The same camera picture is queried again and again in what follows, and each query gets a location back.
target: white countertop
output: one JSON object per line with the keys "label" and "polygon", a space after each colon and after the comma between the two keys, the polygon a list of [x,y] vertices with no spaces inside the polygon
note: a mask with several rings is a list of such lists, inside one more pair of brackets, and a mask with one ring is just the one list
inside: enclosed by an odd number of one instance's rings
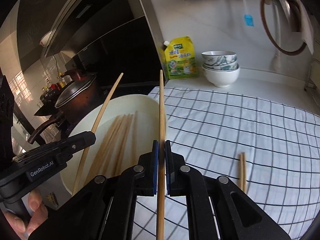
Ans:
{"label": "white countertop", "polygon": [[303,90],[303,82],[292,78],[263,71],[253,71],[242,69],[239,79],[228,88],[218,88],[206,80],[202,73],[198,78],[169,80],[165,87],[181,87],[202,90],[215,90],[229,92],[232,94],[243,94],[250,97],[258,97],[271,100],[276,103],[294,106],[313,114],[320,114],[317,105],[313,102],[310,95]]}

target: white tablecloth with black grid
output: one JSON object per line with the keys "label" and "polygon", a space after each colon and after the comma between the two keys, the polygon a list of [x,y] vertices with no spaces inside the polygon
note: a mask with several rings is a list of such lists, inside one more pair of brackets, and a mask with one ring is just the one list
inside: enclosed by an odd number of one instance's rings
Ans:
{"label": "white tablecloth with black grid", "polygon": [[[166,139],[203,175],[237,184],[246,153],[247,195],[292,239],[320,209],[320,117],[260,98],[166,88]],[[159,99],[159,88],[150,97]],[[155,239],[156,196],[138,197],[132,239]],[[165,240],[188,239],[185,197],[165,198]]]}

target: metal rivet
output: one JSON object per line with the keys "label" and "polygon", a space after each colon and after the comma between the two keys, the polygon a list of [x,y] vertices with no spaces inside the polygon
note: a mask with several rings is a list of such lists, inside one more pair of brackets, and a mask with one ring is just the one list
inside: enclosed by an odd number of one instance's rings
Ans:
{"label": "metal rivet", "polygon": [[189,172],[190,171],[190,167],[189,166],[186,166],[186,165],[183,165],[180,167],[180,170],[182,172]]}
{"label": "metal rivet", "polygon": [[100,184],[102,182],[104,182],[104,177],[103,176],[97,176],[94,178],[94,182],[97,183],[97,184]]}
{"label": "metal rivet", "polygon": [[143,171],[143,166],[141,166],[141,165],[136,165],[136,166],[133,167],[133,170],[134,170],[135,172],[141,172],[141,171]]}
{"label": "metal rivet", "polygon": [[219,177],[219,182],[227,184],[229,182],[229,179],[226,176],[221,176]]}

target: wooden chopstick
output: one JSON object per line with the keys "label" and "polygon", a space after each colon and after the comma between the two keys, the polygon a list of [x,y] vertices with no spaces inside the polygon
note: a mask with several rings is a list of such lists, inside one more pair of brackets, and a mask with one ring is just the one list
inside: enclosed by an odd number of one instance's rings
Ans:
{"label": "wooden chopstick", "polygon": [[129,117],[127,119],[127,123],[125,126],[125,130],[124,130],[124,135],[122,137],[122,140],[120,141],[120,150],[117,153],[118,154],[118,159],[116,162],[116,171],[114,176],[118,176],[121,175],[121,166],[122,166],[122,161],[123,161],[123,157],[124,157],[124,150],[127,144],[127,139],[128,139],[128,134],[131,128],[131,124],[132,124],[132,119],[133,119],[133,114],[129,114]]}
{"label": "wooden chopstick", "polygon": [[158,162],[156,240],[164,240],[164,183],[165,183],[164,140],[165,140],[164,89],[163,89],[163,74],[162,74],[162,70],[160,70],[159,162]]}
{"label": "wooden chopstick", "polygon": [[239,169],[239,188],[246,193],[247,191],[247,179],[246,179],[246,160],[245,160],[245,153],[239,154],[239,161],[240,161],[240,169]]}
{"label": "wooden chopstick", "polygon": [[243,170],[242,170],[242,191],[247,193],[247,168],[246,168],[246,160],[245,153],[242,153],[242,162],[243,162]]}
{"label": "wooden chopstick", "polygon": [[89,173],[87,175],[87,179],[85,181],[85,185],[92,180],[95,176],[97,176],[99,169],[101,167],[101,163],[103,163],[103,160],[106,157],[106,151],[107,148],[110,144],[110,139],[113,138],[115,131],[116,131],[116,127],[119,126],[121,120],[120,120],[120,116],[116,116],[114,121],[112,122],[112,124],[110,125],[108,131],[106,132],[106,134],[103,137],[102,143],[100,145],[100,148],[91,164]]}
{"label": "wooden chopstick", "polygon": [[123,115],[120,118],[119,125],[115,128],[114,136],[112,138],[110,138],[110,143],[109,143],[108,148],[106,149],[106,152],[105,152],[105,160],[103,162],[104,164],[100,170],[100,174],[102,174],[102,175],[106,175],[109,166],[112,165],[111,159],[113,157],[113,153],[114,153],[115,149],[116,149],[116,151],[118,151],[119,147],[117,147],[116,143],[118,141],[119,134],[121,134],[121,130],[123,129],[123,126],[126,123],[127,117],[128,117],[127,115]]}
{"label": "wooden chopstick", "polygon": [[[123,73],[120,74],[120,76],[118,77],[118,79],[116,80],[116,82],[114,83],[114,85],[112,86],[106,100],[104,101],[99,113],[98,113],[98,116],[96,118],[96,120],[94,121],[94,124],[92,126],[92,129],[91,131],[93,133],[96,132],[97,128],[98,128],[98,125],[100,123],[100,120],[103,116],[103,113],[114,93],[114,91],[116,90],[116,87],[118,86],[121,78],[123,76]],[[78,188],[79,188],[79,183],[80,183],[80,179],[81,179],[81,175],[82,175],[82,171],[83,171],[83,168],[84,168],[84,163],[85,163],[85,160],[87,159],[87,155],[88,155],[88,152],[89,152],[89,149],[90,147],[87,147],[84,149],[83,153],[82,153],[82,156],[81,156],[81,159],[80,159],[80,163],[79,163],[79,167],[78,167],[78,171],[77,171],[77,174],[76,174],[76,180],[75,180],[75,184],[73,186],[73,191],[72,191],[72,196],[74,196],[77,192],[78,192]]]}
{"label": "wooden chopstick", "polygon": [[132,151],[131,151],[131,166],[136,162],[137,156],[137,138],[138,138],[138,111],[134,113],[132,127]]}

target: pot lid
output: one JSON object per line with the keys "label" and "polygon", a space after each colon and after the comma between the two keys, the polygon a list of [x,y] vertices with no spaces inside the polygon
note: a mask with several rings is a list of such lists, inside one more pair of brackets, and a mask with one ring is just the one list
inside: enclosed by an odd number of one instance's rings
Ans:
{"label": "pot lid", "polygon": [[55,104],[55,107],[59,108],[64,104],[68,103],[71,99],[76,97],[83,90],[90,87],[95,79],[96,79],[95,74],[89,74],[89,75],[83,76],[81,80],[74,81],[61,93],[61,95],[59,96]]}

